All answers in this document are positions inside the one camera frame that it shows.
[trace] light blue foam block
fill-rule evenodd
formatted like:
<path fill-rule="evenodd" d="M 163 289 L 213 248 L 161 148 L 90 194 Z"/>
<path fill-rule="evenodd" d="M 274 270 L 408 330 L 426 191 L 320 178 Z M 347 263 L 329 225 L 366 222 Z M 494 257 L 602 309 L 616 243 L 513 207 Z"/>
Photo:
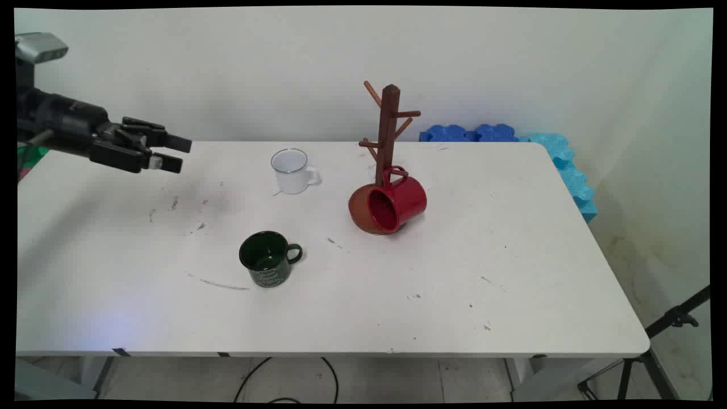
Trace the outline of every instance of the light blue foam block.
<path fill-rule="evenodd" d="M 573 162 L 568 162 L 563 169 L 558 169 L 558 172 L 578 207 L 593 198 L 594 191 L 586 184 L 586 174 L 578 170 Z"/>
<path fill-rule="evenodd" d="M 578 210 L 581 211 L 583 220 L 585 220 L 586 223 L 589 223 L 598 214 L 598 209 L 595 208 L 595 203 L 593 202 L 593 200 L 589 200 L 588 202 L 580 206 Z"/>
<path fill-rule="evenodd" d="M 535 133 L 528 137 L 528 141 L 543 145 L 558 169 L 563 169 L 573 160 L 573 151 L 568 147 L 568 139 L 561 134 Z"/>

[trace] white mug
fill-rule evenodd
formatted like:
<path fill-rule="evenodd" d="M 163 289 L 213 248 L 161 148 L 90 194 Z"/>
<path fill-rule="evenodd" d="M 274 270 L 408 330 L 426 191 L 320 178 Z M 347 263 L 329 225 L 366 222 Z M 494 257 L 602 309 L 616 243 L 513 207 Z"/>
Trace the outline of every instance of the white mug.
<path fill-rule="evenodd" d="M 275 170 L 278 188 L 283 193 L 298 194 L 308 185 L 321 182 L 321 174 L 312 166 L 308 166 L 308 155 L 295 148 L 283 149 L 270 158 L 270 165 Z"/>

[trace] blue foam block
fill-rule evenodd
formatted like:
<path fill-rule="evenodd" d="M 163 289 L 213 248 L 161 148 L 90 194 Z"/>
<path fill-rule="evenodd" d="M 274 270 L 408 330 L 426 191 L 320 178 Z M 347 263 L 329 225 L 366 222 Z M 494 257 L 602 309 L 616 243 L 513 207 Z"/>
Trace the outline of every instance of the blue foam block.
<path fill-rule="evenodd" d="M 558 172 L 578 207 L 593 198 L 594 191 L 586 184 L 586 174 L 578 170 L 573 162 L 568 162 L 563 169 L 558 169 Z"/>
<path fill-rule="evenodd" d="M 495 126 L 482 124 L 475 132 L 480 142 L 520 142 L 515 137 L 515 130 L 506 124 L 497 124 Z"/>
<path fill-rule="evenodd" d="M 561 134 L 536 133 L 530 135 L 528 141 L 543 145 L 558 169 L 563 169 L 573 160 L 573 151 L 568 147 L 568 139 Z"/>
<path fill-rule="evenodd" d="M 586 223 L 589 223 L 598 214 L 598 209 L 595 208 L 593 200 L 589 200 L 584 205 L 580 206 L 579 210 L 581 211 L 583 220 L 585 220 Z"/>
<path fill-rule="evenodd" d="M 427 132 L 419 133 L 419 142 L 475 142 L 474 136 L 474 132 L 467 132 L 459 125 L 434 125 Z"/>

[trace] dark green enamel mug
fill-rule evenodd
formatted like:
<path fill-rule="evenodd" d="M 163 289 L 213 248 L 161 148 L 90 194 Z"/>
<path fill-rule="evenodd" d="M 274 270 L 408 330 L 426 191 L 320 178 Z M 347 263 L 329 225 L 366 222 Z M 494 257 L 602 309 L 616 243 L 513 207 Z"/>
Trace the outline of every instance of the dark green enamel mug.
<path fill-rule="evenodd" d="M 298 250 L 288 258 L 290 250 Z M 240 262 L 250 272 L 252 281 L 260 287 L 275 287 L 290 277 L 290 266 L 303 256 L 299 245 L 289 245 L 282 234 L 261 231 L 248 237 L 240 246 Z"/>

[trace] red mug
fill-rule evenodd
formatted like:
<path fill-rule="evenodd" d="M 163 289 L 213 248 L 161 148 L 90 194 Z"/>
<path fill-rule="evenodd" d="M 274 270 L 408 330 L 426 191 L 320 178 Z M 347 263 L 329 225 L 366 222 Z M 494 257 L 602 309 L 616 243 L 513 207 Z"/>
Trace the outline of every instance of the red mug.
<path fill-rule="evenodd" d="M 400 170 L 404 176 L 390 182 L 391 171 Z M 427 208 L 427 194 L 422 185 L 409 176 L 401 166 L 392 166 L 383 172 L 384 186 L 375 186 L 369 192 L 369 214 L 386 233 L 399 230 L 401 225 Z"/>

